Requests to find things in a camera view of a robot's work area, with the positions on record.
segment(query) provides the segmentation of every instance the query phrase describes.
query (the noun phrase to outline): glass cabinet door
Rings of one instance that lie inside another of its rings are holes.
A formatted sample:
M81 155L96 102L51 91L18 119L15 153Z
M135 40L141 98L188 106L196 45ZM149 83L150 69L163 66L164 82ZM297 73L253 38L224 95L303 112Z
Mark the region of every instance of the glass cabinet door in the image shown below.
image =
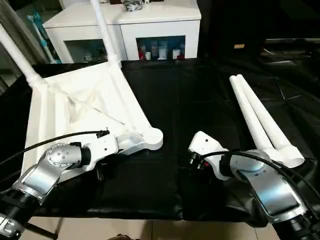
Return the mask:
M184 59L186 36L136 38L140 60Z
M74 63L105 62L107 51L102 39L64 41Z

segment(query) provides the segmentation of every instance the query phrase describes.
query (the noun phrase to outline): white cabinet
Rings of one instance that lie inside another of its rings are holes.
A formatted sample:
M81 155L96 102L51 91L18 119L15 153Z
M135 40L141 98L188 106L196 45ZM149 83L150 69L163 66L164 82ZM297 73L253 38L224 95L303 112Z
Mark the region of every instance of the white cabinet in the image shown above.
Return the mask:
M107 3L101 4L101 10L121 60L140 59L140 45L144 52L154 49L151 45L156 45L156 51L165 46L167 59L177 49L180 57L197 57L201 14L196 0L152 2L134 12ZM72 4L43 27L63 63L103 60L105 49L90 2Z

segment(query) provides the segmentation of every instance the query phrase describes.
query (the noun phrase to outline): white tube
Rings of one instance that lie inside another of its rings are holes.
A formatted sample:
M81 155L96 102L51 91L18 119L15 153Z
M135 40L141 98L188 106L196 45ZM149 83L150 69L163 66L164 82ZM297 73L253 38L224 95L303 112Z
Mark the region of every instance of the white tube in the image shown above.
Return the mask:
M282 156L272 146L264 128L252 109L239 79L236 76L231 76L229 80L256 148L268 154L272 160L283 162Z
M301 155L300 151L290 143L286 135L281 131L276 121L266 110L265 106L261 103L244 77L241 74L237 75L236 77L238 82L241 84L244 94L254 110L255 115L270 138L273 146L282 154L283 157L286 158L283 164L289 168L294 168L301 165L305 159Z
M91 1L93 10L95 12L98 25L100 26L102 40L107 52L108 62L110 62L111 64L121 65L121 62L118 60L118 56L116 55L116 52L113 48L112 41L108 31L108 26L100 8L100 2L99 0L90 0L90 1Z
M9 34L7 33L7 31L2 26L1 23L0 23L0 42L2 43L3 47L7 50L9 55L12 57L12 59L15 61L15 63L18 65L18 67L24 74L26 81L30 86L34 86L43 81L40 75L36 73L36 71L30 65L28 60L19 50L17 45L11 39L11 37L9 36Z

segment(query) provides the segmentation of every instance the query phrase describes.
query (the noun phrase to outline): tile floor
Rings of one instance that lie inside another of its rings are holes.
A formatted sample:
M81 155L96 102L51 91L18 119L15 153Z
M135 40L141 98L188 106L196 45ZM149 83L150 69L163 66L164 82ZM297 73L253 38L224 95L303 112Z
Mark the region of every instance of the tile floor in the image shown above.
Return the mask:
M279 240L272 226L252 228L245 223L33 217L30 223L54 232L58 240L107 240L117 234L141 240ZM26 230L21 240L48 240Z

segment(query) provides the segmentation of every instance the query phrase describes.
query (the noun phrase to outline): small figurine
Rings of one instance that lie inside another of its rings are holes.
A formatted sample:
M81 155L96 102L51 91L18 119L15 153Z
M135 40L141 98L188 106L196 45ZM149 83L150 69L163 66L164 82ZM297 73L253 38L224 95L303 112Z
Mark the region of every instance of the small figurine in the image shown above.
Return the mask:
M123 5L127 12L133 12L142 9L142 0L124 0Z

